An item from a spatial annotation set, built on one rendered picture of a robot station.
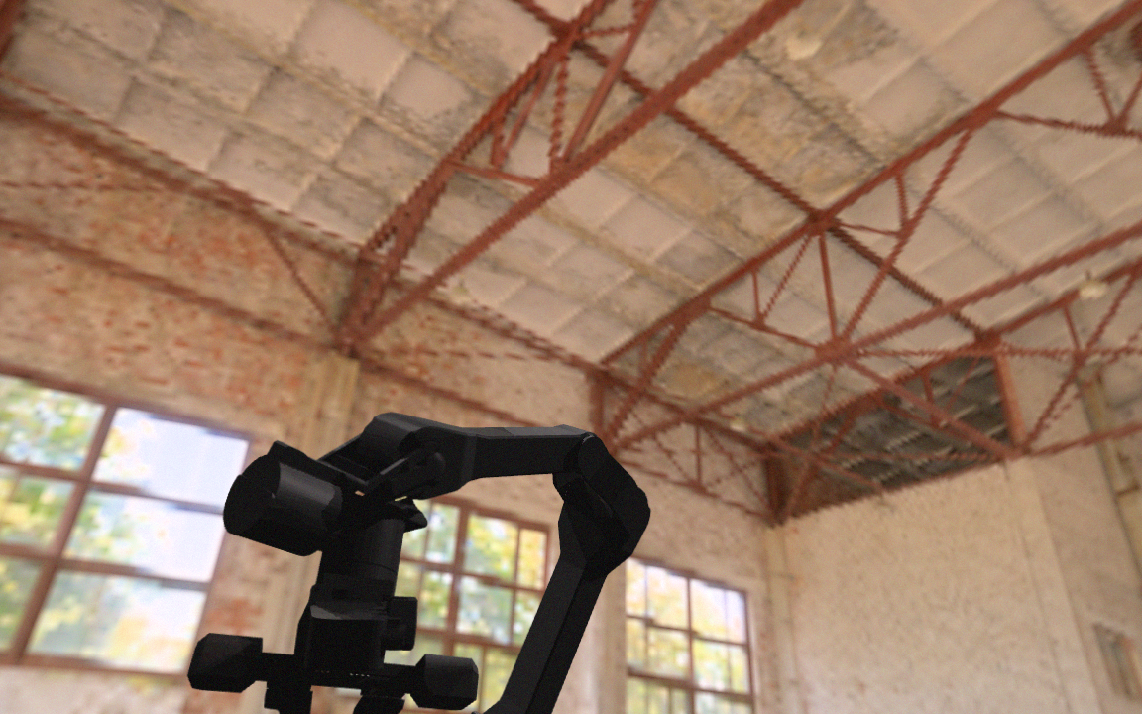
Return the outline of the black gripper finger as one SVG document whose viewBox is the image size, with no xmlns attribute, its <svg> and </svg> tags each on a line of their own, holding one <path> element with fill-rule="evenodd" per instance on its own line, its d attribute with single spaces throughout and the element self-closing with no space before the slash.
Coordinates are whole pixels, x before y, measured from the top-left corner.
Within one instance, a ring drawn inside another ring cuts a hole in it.
<svg viewBox="0 0 1142 714">
<path fill-rule="evenodd" d="M 299 688 L 267 688 L 264 708 L 280 709 L 280 714 L 311 714 L 311 690 Z"/>
<path fill-rule="evenodd" d="M 404 701 L 407 700 L 394 697 L 362 696 L 353 714 L 399 714 L 404 708 Z"/>
</svg>

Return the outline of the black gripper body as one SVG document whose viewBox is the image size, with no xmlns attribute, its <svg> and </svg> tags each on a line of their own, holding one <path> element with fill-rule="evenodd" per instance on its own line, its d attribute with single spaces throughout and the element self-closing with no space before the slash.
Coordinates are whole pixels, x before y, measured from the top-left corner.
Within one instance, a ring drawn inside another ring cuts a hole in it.
<svg viewBox="0 0 1142 714">
<path fill-rule="evenodd" d="M 384 589 L 383 605 L 395 596 L 399 575 L 385 565 L 371 563 L 329 563 L 320 565 L 314 583 L 332 584 L 332 597 L 359 600 L 363 586 Z M 332 667 L 305 669 L 304 658 L 293 653 L 262 653 L 263 637 L 225 636 L 208 633 L 196 642 L 187 679 L 199 690 L 241 693 L 255 681 L 267 688 L 311 685 L 355 688 L 361 696 L 411 696 L 418 708 L 464 709 L 477 700 L 478 667 L 471 658 L 425 653 L 416 665 L 384 661 L 383 669 Z M 355 676 L 357 674 L 357 676 Z"/>
</svg>

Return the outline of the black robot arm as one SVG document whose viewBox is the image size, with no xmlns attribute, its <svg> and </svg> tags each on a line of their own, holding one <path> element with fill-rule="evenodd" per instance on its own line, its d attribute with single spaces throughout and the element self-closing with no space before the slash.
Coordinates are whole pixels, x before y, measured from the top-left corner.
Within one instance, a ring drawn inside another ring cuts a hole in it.
<svg viewBox="0 0 1142 714">
<path fill-rule="evenodd" d="M 632 557 L 651 518 L 646 494 L 597 434 L 379 414 L 317 460 L 274 441 L 235 478 L 223 526 L 289 554 L 321 551 L 320 565 L 371 563 L 399 573 L 403 534 L 427 526 L 413 499 L 480 478 L 536 474 L 552 474 L 565 502 L 558 563 L 502 699 L 482 714 L 552 714 L 608 573 Z M 332 597 L 332 588 L 314 583 L 298 623 L 293 659 L 304 658 L 305 669 L 383 669 L 385 650 L 415 648 L 417 597 L 391 596 L 384 607 L 380 586 L 363 586 L 359 600 Z"/>
</svg>

